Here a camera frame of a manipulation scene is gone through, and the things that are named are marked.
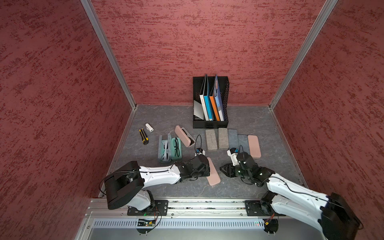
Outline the pink case yellow glasses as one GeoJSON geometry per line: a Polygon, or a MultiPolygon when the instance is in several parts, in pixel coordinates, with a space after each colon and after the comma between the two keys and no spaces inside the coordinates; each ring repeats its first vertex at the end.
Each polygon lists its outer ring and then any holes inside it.
{"type": "Polygon", "coordinates": [[[211,158],[207,158],[209,161],[210,167],[210,175],[207,177],[208,183],[211,187],[218,185],[221,182],[220,176],[211,160],[211,158]]]}

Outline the grey case blue glasses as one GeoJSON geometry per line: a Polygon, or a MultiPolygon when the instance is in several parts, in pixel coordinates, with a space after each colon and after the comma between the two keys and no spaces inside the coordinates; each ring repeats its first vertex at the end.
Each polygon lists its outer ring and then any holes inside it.
{"type": "Polygon", "coordinates": [[[250,153],[249,147],[249,139],[247,135],[238,135],[239,148],[242,149],[243,152],[250,153]]]}

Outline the pink case dark sunglasses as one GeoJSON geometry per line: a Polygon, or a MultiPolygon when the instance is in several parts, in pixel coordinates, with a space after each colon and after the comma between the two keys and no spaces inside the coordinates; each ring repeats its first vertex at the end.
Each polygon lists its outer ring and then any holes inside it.
{"type": "Polygon", "coordinates": [[[195,140],[191,136],[191,134],[183,127],[177,125],[175,127],[175,133],[177,137],[181,140],[181,142],[187,147],[192,147],[195,145],[195,140]]]}

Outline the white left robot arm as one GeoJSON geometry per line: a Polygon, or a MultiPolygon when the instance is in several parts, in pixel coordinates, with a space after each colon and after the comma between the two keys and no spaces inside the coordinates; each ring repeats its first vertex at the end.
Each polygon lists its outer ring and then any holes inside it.
{"type": "Polygon", "coordinates": [[[155,168],[139,166],[132,161],[104,178],[108,209],[129,206],[138,211],[151,211],[156,204],[148,187],[174,185],[208,176],[210,164],[205,155],[155,168]]]}

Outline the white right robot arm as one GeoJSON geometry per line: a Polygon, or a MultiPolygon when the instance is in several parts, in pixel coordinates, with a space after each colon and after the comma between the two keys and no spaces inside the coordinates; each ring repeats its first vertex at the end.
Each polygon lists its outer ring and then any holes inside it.
{"type": "Polygon", "coordinates": [[[229,178],[240,178],[247,185],[265,187],[260,200],[265,215],[286,215],[319,230],[327,240],[353,240],[364,225],[346,200],[336,194],[326,195],[292,181],[275,171],[260,167],[246,152],[227,151],[231,163],[220,168],[229,178]]]}

